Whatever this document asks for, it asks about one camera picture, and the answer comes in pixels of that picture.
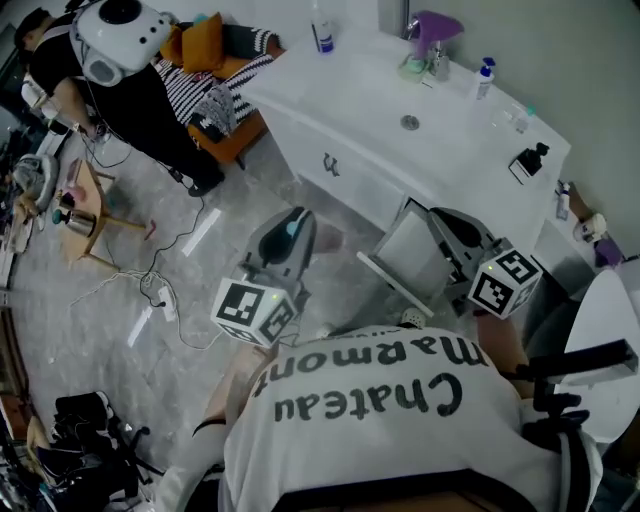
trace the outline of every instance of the sink drain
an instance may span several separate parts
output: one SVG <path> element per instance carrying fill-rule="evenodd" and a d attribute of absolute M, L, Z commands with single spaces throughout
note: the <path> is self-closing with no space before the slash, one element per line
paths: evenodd
<path fill-rule="evenodd" d="M 420 128 L 420 121 L 415 116 L 402 116 L 400 124 L 405 130 L 413 131 Z"/>

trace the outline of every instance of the black lettering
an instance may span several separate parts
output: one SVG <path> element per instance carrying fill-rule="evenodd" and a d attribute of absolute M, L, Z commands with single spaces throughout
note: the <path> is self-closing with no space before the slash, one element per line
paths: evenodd
<path fill-rule="evenodd" d="M 427 412 L 429 410 L 429 405 L 427 401 L 424 399 L 424 393 L 422 392 L 422 385 L 418 379 L 413 379 L 411 383 L 411 388 L 413 389 L 413 400 L 409 400 L 407 397 L 407 392 L 404 389 L 404 386 L 398 384 L 396 386 L 396 402 L 403 409 L 413 409 L 417 407 L 421 412 Z"/>
<path fill-rule="evenodd" d="M 293 418 L 293 411 L 295 410 L 293 400 L 286 399 L 281 402 L 276 402 L 276 422 L 282 420 L 282 409 L 285 405 L 287 406 L 287 419 L 290 420 Z"/>
<path fill-rule="evenodd" d="M 458 357 L 455 349 L 453 348 L 453 343 L 449 338 L 447 338 L 446 336 L 440 336 L 440 341 L 442 342 L 442 348 L 444 348 L 444 353 L 449 358 L 449 361 L 451 361 L 453 364 L 466 363 L 469 366 L 475 366 L 477 364 L 483 364 L 485 366 L 489 366 L 484 360 L 482 351 L 475 343 L 471 343 L 471 346 L 473 347 L 473 350 L 476 353 L 476 357 L 473 358 L 471 356 L 471 353 L 469 352 L 469 347 L 467 342 L 462 338 L 456 338 L 456 339 L 458 340 L 458 345 L 460 347 L 460 352 L 462 354 L 462 357 Z"/>
<path fill-rule="evenodd" d="M 253 392 L 253 397 L 260 396 L 260 393 L 264 391 L 264 388 L 267 387 L 267 372 L 266 370 L 260 374 L 258 377 L 258 385 L 256 386 L 256 390 Z"/>
<path fill-rule="evenodd" d="M 371 400 L 371 405 L 376 412 L 384 412 L 386 409 L 382 406 L 382 402 L 385 401 L 389 395 L 391 394 L 391 388 L 389 386 L 382 385 L 377 388 L 369 388 L 367 389 L 367 395 L 369 395 L 369 400 Z"/>
<path fill-rule="evenodd" d="M 351 411 L 349 414 L 361 420 L 367 414 L 369 414 L 369 409 L 365 407 L 365 403 L 364 403 L 364 393 L 362 392 L 361 389 L 352 389 L 349 394 L 356 399 L 356 408 L 353 411 Z"/>
<path fill-rule="evenodd" d="M 435 389 L 441 382 L 447 382 L 451 386 L 451 393 L 453 394 L 451 403 L 440 404 L 438 406 L 438 414 L 446 418 L 447 416 L 451 416 L 458 410 L 458 407 L 460 407 L 460 403 L 462 402 L 462 385 L 460 381 L 450 373 L 441 373 L 429 382 L 429 389 Z"/>
<path fill-rule="evenodd" d="M 319 369 L 324 363 L 327 362 L 327 356 L 314 352 L 313 354 L 307 354 L 300 361 L 298 361 L 298 371 L 302 373 L 311 373 Z"/>
<path fill-rule="evenodd" d="M 437 343 L 437 341 L 438 340 L 432 338 L 431 336 L 425 336 L 424 338 L 420 338 L 418 340 L 411 340 L 411 344 L 414 347 L 418 347 L 425 354 L 433 355 L 437 354 L 437 352 L 431 347 L 433 347 Z"/>
<path fill-rule="evenodd" d="M 271 373 L 269 373 L 269 382 L 275 382 L 280 379 L 288 379 L 293 375 L 293 363 L 295 359 L 293 357 L 289 357 L 287 361 L 284 363 L 284 371 L 282 373 L 278 373 L 279 365 L 274 364 L 271 367 Z"/>
<path fill-rule="evenodd" d="M 335 411 L 328 410 L 324 413 L 325 417 L 329 420 L 339 418 L 347 410 L 347 397 L 340 393 L 340 391 L 328 391 L 324 394 L 324 399 L 326 400 L 324 405 L 327 409 L 329 407 L 336 407 Z"/>
<path fill-rule="evenodd" d="M 300 413 L 300 417 L 304 421 L 309 421 L 311 416 L 309 416 L 309 411 L 320 401 L 320 397 L 315 393 L 312 393 L 307 396 L 301 396 L 296 398 L 296 403 L 298 404 L 298 412 Z"/>
<path fill-rule="evenodd" d="M 362 349 L 362 355 L 358 354 L 357 348 L 350 348 L 347 350 L 347 358 L 342 358 L 341 350 L 333 351 L 333 364 L 336 366 L 348 366 L 350 364 L 370 364 L 371 363 L 371 349 L 364 347 Z"/>
<path fill-rule="evenodd" d="M 401 341 L 394 341 L 391 345 L 378 343 L 376 347 L 380 349 L 378 354 L 378 362 L 380 364 L 390 365 L 407 359 L 407 353 Z"/>

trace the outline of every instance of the white sink vanity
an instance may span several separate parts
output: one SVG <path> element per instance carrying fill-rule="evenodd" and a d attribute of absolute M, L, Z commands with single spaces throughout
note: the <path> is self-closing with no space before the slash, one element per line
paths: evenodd
<path fill-rule="evenodd" d="M 383 231 L 413 200 L 461 210 L 531 254 L 570 145 L 537 117 L 517 133 L 508 122 L 515 100 L 495 86 L 471 99 L 473 72 L 453 62 L 447 82 L 404 80 L 397 69 L 410 51 L 407 41 L 352 27 L 320 55 L 309 34 L 243 94 L 297 177 Z M 416 130 L 402 126 L 406 115 Z M 538 142 L 549 154 L 521 185 L 508 167 Z"/>

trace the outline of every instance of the drawer handle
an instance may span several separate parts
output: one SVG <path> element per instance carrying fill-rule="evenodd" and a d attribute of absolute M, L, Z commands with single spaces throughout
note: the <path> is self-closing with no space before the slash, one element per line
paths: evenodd
<path fill-rule="evenodd" d="M 324 170 L 333 174 L 334 178 L 340 176 L 340 173 L 336 169 L 336 165 L 338 164 L 338 161 L 335 158 L 333 158 L 329 153 L 324 154 L 323 163 L 324 163 Z"/>

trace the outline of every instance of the white t-shirt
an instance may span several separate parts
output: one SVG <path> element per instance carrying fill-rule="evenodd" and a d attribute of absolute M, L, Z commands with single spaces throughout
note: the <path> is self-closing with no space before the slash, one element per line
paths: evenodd
<path fill-rule="evenodd" d="M 471 470 L 552 512 L 560 456 L 521 436 L 531 409 L 478 345 L 448 331 L 370 327 L 309 343 L 256 382 L 224 445 L 218 510 Z"/>

